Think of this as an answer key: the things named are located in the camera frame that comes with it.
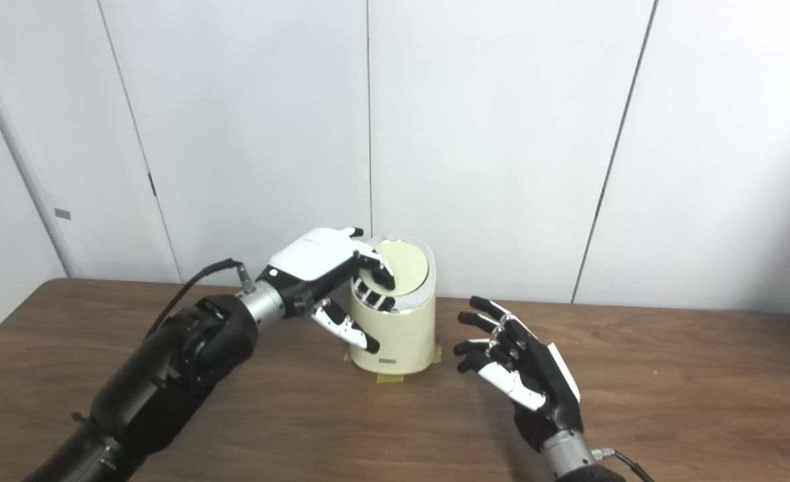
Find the brown wooden table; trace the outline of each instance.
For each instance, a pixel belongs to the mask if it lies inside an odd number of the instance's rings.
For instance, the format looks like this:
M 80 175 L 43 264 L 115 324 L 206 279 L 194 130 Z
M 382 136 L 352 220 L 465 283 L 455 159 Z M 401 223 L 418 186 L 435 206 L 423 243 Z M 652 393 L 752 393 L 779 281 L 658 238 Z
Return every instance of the brown wooden table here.
M 0 481 L 76 428 L 177 286 L 55 280 L 0 326 Z M 235 288 L 198 287 L 189 304 Z M 459 299 L 438 301 L 442 362 L 401 384 L 343 361 L 344 344 L 286 320 L 218 385 L 134 480 L 549 480 L 512 408 L 451 346 Z M 555 341 L 582 391 L 586 436 L 657 482 L 790 480 L 790 315 L 507 303 Z M 635 476 L 612 461 L 628 481 Z

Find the masking tape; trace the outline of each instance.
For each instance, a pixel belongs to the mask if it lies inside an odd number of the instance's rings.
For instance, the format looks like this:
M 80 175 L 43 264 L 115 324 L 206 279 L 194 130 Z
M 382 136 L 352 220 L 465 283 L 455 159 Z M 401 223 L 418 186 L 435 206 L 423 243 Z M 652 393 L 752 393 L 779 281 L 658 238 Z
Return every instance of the masking tape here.
M 377 374 L 378 384 L 400 384 L 403 381 L 404 375 L 384 375 L 382 373 Z

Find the container lid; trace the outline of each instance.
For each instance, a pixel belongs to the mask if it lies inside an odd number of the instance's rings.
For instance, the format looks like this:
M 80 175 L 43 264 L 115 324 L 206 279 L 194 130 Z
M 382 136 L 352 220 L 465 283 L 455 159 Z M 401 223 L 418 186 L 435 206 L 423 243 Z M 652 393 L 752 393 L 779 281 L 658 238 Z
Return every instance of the container lid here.
M 405 241 L 383 241 L 374 250 L 386 259 L 395 277 L 395 289 L 387 290 L 380 286 L 367 269 L 361 271 L 362 282 L 371 291 L 380 295 L 398 298 L 413 293 L 428 278 L 428 259 L 419 247 Z

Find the robotic hand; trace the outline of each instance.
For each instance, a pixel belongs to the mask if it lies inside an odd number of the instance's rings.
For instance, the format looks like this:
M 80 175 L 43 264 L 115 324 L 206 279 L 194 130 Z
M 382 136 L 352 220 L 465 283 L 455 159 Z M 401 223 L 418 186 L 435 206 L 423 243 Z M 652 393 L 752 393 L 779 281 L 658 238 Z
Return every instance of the robotic hand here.
M 314 229 L 276 253 L 253 281 L 241 262 L 203 269 L 181 288 L 140 347 L 92 401 L 89 417 L 25 482 L 123 482 L 162 451 L 208 399 L 214 386 L 252 356 L 258 332 L 283 318 L 311 317 L 352 345 L 380 344 L 328 298 L 359 269 L 393 289 L 392 269 L 356 241 L 362 230 Z M 243 291 L 208 296 L 165 318 L 201 278 L 235 268 Z
M 559 482 L 624 482 L 597 461 L 618 457 L 645 482 L 642 467 L 613 449 L 590 451 L 582 438 L 579 388 L 554 344 L 544 345 L 507 309 L 474 296 L 469 306 L 490 317 L 462 311 L 460 323 L 478 327 L 493 338 L 468 339 L 454 347 L 463 359 L 461 373 L 473 370 L 514 401 L 514 424 L 520 436 L 544 455 Z

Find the cylindrical container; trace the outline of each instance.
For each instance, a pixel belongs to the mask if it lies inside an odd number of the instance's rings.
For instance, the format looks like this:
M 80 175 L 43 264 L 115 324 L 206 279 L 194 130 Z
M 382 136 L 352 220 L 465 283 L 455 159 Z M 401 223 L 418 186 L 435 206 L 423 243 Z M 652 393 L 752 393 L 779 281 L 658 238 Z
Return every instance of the cylindrical container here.
M 380 342 L 370 354 L 350 348 L 362 369 L 388 375 L 421 372 L 434 360 L 436 281 L 434 254 L 412 236 L 386 234 L 368 240 L 392 268 L 395 289 L 387 290 L 362 270 L 351 282 L 350 315 Z

